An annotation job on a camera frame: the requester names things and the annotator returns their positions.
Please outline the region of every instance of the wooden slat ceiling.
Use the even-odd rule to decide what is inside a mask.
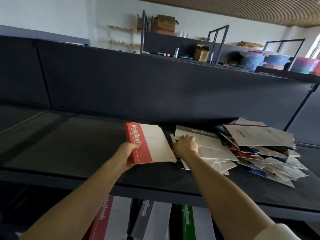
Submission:
[[[309,28],[320,26],[320,0],[141,0],[226,16]]]

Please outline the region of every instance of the hand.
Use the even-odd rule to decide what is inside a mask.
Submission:
[[[133,164],[128,160],[133,149],[137,149],[140,147],[139,143],[129,143],[125,142],[119,146],[119,149],[114,154],[110,160],[114,162],[121,173],[127,171],[132,168]]]
[[[193,136],[181,136],[178,143],[173,144],[174,153],[183,160],[191,154],[198,154],[199,145]]]

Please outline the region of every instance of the sleeve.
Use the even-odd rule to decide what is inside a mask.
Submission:
[[[254,240],[301,240],[285,224],[274,224],[260,232]]]

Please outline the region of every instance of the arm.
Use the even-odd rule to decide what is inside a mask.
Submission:
[[[117,179],[132,167],[128,157],[139,146],[122,144],[96,173],[44,214],[20,239],[82,239]]]
[[[214,221],[227,240],[252,240],[275,224],[237,185],[198,156],[194,137],[180,137],[174,152],[189,166]]]

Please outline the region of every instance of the forearm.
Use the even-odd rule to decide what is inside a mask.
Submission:
[[[21,240],[80,240],[122,169],[111,158],[94,175],[44,214]]]
[[[274,222],[227,177],[197,153],[185,158],[211,215],[227,240],[251,240]]]

